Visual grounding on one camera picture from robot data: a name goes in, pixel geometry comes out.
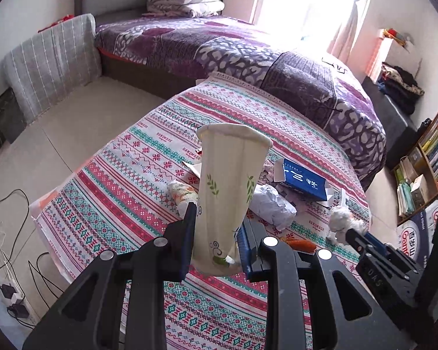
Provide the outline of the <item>white paper ball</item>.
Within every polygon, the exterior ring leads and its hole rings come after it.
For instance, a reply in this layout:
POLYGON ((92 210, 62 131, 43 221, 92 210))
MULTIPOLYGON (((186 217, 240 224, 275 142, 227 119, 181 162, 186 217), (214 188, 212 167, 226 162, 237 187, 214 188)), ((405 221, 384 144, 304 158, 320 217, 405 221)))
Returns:
POLYGON ((297 216, 297 209, 267 184, 256 186, 249 209, 280 232, 287 229, 297 216))

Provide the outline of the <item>black box on floor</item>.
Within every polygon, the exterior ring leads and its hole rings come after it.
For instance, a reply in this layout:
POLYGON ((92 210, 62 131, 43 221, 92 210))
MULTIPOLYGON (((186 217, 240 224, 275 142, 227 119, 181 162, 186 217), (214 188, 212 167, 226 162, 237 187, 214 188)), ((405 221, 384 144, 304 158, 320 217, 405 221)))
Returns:
POLYGON ((0 95, 0 132, 12 144, 26 129, 27 122, 11 88, 0 95))

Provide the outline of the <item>paper cup with leaves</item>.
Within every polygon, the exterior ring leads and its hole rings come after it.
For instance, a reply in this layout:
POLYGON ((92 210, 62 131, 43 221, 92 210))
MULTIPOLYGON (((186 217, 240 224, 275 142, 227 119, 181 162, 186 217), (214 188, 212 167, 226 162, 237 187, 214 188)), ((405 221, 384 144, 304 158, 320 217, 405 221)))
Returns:
POLYGON ((241 271, 236 233, 273 142, 231 123, 205 125, 197 136, 202 153, 192 264, 205 275, 230 276, 241 271))

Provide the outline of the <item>white tissue wad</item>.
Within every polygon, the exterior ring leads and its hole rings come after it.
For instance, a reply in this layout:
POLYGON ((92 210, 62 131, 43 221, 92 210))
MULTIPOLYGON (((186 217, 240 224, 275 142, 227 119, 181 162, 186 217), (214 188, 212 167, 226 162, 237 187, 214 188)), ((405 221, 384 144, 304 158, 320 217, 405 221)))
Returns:
POLYGON ((363 220, 356 219, 345 205, 339 205, 330 210, 328 226, 330 238, 342 245, 348 244, 346 241, 348 230, 354 229, 358 234, 365 235, 369 228, 363 220))

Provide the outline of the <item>red white paper box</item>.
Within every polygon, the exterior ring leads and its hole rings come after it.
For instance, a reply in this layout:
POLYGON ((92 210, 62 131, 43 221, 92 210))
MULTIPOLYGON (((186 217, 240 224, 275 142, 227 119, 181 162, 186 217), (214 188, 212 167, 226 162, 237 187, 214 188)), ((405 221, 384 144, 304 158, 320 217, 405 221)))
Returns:
MULTIPOLYGON (((202 154, 202 148, 196 148, 196 153, 201 156, 202 154)), ((186 161, 183 162, 183 164, 198 178, 201 178, 201 162, 197 164, 190 164, 186 161)))

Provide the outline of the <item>folded white quilt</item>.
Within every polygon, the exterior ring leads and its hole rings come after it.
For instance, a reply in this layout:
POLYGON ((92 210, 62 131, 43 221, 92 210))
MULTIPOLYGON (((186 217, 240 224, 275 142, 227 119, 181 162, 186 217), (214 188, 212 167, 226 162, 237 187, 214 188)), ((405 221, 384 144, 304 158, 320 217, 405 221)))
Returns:
POLYGON ((203 18, 218 15, 225 8, 223 0, 147 0, 150 14, 167 17, 203 18))

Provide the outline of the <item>grey checked covered chair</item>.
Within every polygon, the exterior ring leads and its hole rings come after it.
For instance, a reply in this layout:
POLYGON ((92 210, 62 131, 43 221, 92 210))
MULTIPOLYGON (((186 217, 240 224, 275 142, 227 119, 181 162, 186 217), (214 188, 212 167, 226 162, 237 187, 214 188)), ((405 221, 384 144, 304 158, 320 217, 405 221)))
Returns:
POLYGON ((27 123, 102 74, 95 18, 86 13, 39 32, 4 57, 4 74, 27 123))

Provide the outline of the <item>pink curtain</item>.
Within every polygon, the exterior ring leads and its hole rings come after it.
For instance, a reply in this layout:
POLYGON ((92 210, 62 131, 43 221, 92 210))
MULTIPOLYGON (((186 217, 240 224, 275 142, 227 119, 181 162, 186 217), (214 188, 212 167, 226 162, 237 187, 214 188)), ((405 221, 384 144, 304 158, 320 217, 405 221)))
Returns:
POLYGON ((352 0, 351 11, 343 23, 339 26, 328 47, 328 53, 339 59, 341 62, 346 62, 349 59, 352 47, 355 41, 355 34, 358 26, 358 7, 357 3, 360 0, 352 0))

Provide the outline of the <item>black bench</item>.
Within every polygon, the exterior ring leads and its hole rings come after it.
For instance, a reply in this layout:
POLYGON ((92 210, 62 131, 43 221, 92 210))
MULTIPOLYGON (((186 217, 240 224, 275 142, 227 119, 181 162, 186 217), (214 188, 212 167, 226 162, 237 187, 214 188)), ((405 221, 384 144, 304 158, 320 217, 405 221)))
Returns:
POLYGON ((392 170, 418 141, 418 128, 369 77, 365 76, 361 86, 371 99, 377 117, 385 129, 387 149, 385 165, 392 170))

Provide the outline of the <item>folded clothes pile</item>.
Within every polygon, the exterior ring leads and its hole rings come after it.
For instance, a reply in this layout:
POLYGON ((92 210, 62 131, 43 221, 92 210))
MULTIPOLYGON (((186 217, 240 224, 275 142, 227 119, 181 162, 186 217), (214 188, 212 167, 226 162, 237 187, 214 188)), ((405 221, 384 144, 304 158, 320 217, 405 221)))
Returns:
POLYGON ((377 87, 408 116, 415 112, 417 102, 425 93, 411 73, 387 62, 381 64, 377 87))

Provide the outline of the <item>striped patterned table cloth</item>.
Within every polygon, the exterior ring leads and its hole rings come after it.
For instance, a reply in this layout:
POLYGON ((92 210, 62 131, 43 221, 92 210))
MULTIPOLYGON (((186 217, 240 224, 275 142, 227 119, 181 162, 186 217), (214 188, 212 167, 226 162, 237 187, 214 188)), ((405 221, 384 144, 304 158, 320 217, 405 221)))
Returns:
MULTIPOLYGON (((240 80, 213 75, 167 100, 100 149, 49 194, 31 216, 67 281, 105 249, 123 254, 161 235, 178 219, 168 193, 173 180, 198 186, 197 130, 238 123, 273 142, 269 164, 286 158, 324 177, 335 199, 369 223, 366 195, 347 155, 322 129, 271 94, 240 80)), ((204 276, 164 286, 169 349, 262 349, 267 285, 243 274, 204 276)))

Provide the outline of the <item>orange peel piece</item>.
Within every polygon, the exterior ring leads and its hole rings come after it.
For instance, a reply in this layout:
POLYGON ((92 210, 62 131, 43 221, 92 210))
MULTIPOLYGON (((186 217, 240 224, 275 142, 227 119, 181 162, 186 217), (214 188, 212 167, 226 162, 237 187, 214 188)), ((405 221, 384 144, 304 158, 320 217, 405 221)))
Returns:
POLYGON ((288 239, 286 244, 295 251, 301 251, 308 254, 314 254, 317 246, 306 239, 288 239))

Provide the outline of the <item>printed plastic bag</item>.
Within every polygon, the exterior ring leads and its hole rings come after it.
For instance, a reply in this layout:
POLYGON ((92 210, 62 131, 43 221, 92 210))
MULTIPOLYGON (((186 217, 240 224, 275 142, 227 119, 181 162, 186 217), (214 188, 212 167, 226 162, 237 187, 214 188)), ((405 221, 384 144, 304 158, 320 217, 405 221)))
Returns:
POLYGON ((168 192, 174 200, 179 216, 184 218, 187 212, 188 205, 193 203, 198 204, 198 193, 189 184, 185 184, 178 180, 172 180, 168 184, 168 192))

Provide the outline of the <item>wooden bookshelf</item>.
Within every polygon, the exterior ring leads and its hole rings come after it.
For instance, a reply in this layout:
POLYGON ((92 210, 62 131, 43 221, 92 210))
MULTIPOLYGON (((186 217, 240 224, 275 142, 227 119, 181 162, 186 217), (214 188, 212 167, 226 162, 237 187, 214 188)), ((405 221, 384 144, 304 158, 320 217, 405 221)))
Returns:
POLYGON ((403 224, 438 198, 438 113, 393 172, 398 224, 403 224))

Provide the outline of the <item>blue white carton box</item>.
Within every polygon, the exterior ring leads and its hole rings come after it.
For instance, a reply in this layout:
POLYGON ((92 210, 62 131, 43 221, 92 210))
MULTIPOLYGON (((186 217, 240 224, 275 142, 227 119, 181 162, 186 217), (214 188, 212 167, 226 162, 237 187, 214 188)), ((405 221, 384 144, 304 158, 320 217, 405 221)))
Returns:
POLYGON ((311 201, 329 202, 334 189, 323 177, 286 158, 274 162, 274 181, 294 192, 303 194, 311 201))

